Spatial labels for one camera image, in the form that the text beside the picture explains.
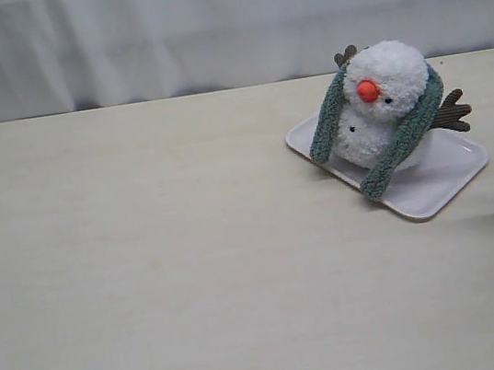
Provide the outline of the white plush snowman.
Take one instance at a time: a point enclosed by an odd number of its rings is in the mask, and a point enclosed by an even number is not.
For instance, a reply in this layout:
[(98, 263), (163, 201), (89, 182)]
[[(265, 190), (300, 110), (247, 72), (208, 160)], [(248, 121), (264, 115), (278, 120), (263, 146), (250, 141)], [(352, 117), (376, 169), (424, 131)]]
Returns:
[(442, 98), (429, 128), (461, 133), (470, 130), (465, 116), (472, 108), (460, 102), (463, 90), (455, 88), (445, 94), (439, 73), (415, 47), (383, 40), (360, 51), (349, 46), (335, 60), (346, 69), (332, 144), (334, 156), (359, 168), (373, 168), (409, 113), (424, 108), (424, 97), (432, 88), (439, 90)]

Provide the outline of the green knitted scarf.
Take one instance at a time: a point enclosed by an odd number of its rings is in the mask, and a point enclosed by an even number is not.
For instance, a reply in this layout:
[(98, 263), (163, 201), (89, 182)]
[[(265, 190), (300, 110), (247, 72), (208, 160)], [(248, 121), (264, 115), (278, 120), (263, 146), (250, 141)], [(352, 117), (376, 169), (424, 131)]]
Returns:
[(424, 61), (419, 63), (421, 92), (408, 87), (412, 97), (408, 111), (402, 111), (388, 121), (360, 113), (350, 102), (358, 97), (356, 88), (349, 88), (347, 71), (351, 63), (343, 64), (327, 90), (318, 115), (310, 158), (320, 165), (332, 154), (368, 170), (360, 190), (372, 201), (381, 200), (394, 171), (420, 144), (424, 134), (437, 118), (442, 105), (443, 82), (438, 73)]

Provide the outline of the white curtain backdrop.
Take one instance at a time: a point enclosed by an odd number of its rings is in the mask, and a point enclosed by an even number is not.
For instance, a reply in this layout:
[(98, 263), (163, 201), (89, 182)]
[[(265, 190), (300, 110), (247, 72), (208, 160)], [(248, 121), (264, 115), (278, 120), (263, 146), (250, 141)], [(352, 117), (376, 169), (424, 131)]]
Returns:
[(494, 0), (0, 0), (0, 122), (494, 47)]

